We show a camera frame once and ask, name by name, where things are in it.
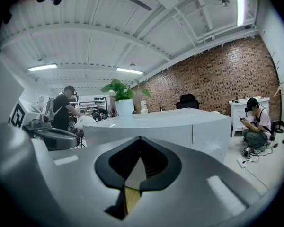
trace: fluorescent light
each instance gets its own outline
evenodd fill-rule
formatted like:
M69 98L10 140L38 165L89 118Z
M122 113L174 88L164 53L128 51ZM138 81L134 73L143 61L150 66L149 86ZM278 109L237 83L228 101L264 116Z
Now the fluorescent light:
M237 0L237 26L243 25L244 16L245 16L245 1L244 0Z
M36 70L44 70L44 69L51 69L51 68L57 68L57 64L46 64L41 66L34 66L31 68L28 68L29 71L36 71Z
M124 69L124 68L117 68L117 71L125 71L125 72L131 72L131 73L136 73L136 74L143 74L143 71L139 71L139 70L131 70L131 69Z

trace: pink shirt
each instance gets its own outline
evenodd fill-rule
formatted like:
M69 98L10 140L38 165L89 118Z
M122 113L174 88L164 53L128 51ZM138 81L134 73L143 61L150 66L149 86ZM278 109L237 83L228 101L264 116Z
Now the pink shirt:
M270 119L269 119L269 115L268 115L268 112L266 109L260 107L262 113L261 113L261 118L260 118L260 123L257 123L257 127L259 125L262 125L262 126L266 126L268 129L270 129L271 125L270 125ZM264 134L267 136L267 139L269 140L270 138L270 133L268 130L266 129L262 129Z

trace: white counter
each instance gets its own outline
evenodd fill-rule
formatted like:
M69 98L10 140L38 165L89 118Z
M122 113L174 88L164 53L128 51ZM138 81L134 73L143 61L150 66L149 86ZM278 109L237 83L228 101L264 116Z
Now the white counter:
M132 136L152 137L205 152L223 162L230 140L228 116L193 108L133 114L83 126L88 146Z
M255 97L255 99L261 104L260 106L263 106L267 109L269 112L269 97ZM229 101L229 104L231 105L231 124L232 124L232 134L231 136L234 137L236 131L242 131L243 129L246 129L245 126L240 121L240 118L246 118L249 122L253 120L253 117L251 113L246 116L245 108L247 107L247 101L248 99L239 99L238 103L233 103L232 101Z

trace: brick wall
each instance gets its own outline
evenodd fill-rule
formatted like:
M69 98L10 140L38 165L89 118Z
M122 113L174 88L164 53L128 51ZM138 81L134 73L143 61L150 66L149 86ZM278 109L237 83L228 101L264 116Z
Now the brick wall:
M279 97L273 97L278 88L276 74L259 36L235 40L187 58L142 82L141 87L147 88L152 98L135 94L138 113L141 100L147 100L149 112L159 111L160 106L171 110L176 109L180 95L190 93L199 101L200 109L230 115L228 101L236 96L242 99L247 90L249 97L269 97L271 119L279 119Z

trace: man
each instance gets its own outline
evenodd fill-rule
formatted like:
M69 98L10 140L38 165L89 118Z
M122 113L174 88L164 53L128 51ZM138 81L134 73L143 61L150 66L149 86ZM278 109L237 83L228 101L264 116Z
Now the man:
M98 109L100 113L104 114L103 119L107 119L107 117L108 117L108 111L107 111L106 109L104 109L104 108L99 108L99 107L96 107L96 109Z
M55 115L52 126L57 129L67 131L70 117L69 113L71 112L75 116L80 116L80 113L70 104L68 99L72 97L75 93L75 89L73 86L67 86L62 94L59 94L55 100L53 105L53 111L56 112L59 108L59 112Z
M244 141L252 147L255 154L259 154L265 150L265 145L269 143L270 139L270 119L268 111L259 107L259 103L255 98L250 98L247 101L248 111L252 111L254 117L253 122L250 123L245 118L241 120L247 129L243 130L242 134Z

